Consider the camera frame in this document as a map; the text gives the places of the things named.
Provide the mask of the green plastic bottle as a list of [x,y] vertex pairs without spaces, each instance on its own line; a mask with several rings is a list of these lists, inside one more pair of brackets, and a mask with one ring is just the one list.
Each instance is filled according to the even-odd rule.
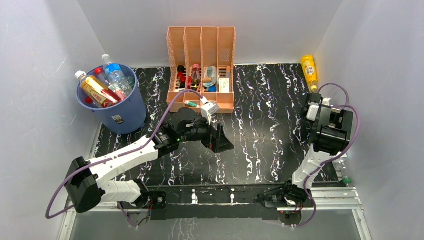
[[136,83],[135,79],[132,76],[126,76],[125,79],[127,83],[130,85],[130,87],[134,89],[135,83]]

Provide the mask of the yellow drink bottle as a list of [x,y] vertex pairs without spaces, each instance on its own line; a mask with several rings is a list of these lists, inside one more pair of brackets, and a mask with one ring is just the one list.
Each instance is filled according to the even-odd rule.
[[300,60],[307,86],[311,92],[316,92],[318,87],[318,77],[315,61],[312,55],[305,55]]

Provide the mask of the clear bottle red cap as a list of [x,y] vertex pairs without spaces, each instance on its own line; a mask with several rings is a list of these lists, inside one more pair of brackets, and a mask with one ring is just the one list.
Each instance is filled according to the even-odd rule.
[[108,79],[102,67],[95,68],[94,73],[103,83],[105,83],[105,85],[107,85],[110,90],[112,90],[120,98],[121,101],[124,101],[126,99],[124,91],[117,83],[114,83],[113,81]]

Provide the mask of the clear bottle blue label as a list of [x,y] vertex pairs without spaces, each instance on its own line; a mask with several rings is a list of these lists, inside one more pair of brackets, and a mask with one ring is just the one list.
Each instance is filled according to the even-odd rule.
[[108,54],[104,54],[102,56],[102,60],[103,69],[107,78],[115,85],[115,89],[119,90],[120,94],[128,97],[131,94],[133,88],[127,81],[120,65],[113,61]]

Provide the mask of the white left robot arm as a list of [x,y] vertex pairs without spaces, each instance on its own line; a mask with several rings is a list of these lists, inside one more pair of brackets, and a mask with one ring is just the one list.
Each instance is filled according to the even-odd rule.
[[190,108],[167,115],[150,136],[99,158],[76,158],[68,170],[65,188],[77,213],[88,212],[100,203],[128,203],[135,208],[159,208],[166,205],[166,194],[150,191],[141,180],[115,181],[139,165],[155,161],[178,150],[181,143],[201,142],[215,154],[234,149],[223,126]]

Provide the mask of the clear bottle red label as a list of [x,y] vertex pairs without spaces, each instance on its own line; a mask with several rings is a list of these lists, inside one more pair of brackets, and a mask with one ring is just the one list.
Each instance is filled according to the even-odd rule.
[[85,102],[90,108],[98,108],[97,103],[89,96],[85,98]]

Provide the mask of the peach plastic desk organizer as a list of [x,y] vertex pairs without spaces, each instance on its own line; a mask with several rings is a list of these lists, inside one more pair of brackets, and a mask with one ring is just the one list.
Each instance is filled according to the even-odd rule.
[[217,103],[219,113],[234,112],[234,26],[171,26],[167,47],[171,70],[167,103],[181,94],[171,106],[173,113],[189,102],[200,112],[201,97]]

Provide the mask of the brown tea bottle red label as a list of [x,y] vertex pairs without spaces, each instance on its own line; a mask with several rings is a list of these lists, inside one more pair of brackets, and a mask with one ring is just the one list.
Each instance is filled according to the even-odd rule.
[[115,106],[121,101],[120,97],[97,77],[81,70],[74,76],[80,81],[81,89],[101,108]]

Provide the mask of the clear bottle green cap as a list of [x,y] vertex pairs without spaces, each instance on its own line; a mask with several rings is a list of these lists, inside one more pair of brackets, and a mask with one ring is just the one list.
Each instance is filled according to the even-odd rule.
[[337,172],[337,177],[339,181],[341,181],[345,185],[351,184],[353,181],[347,174],[347,168],[345,164],[345,160],[343,158],[339,158],[338,160],[333,162],[334,168]]

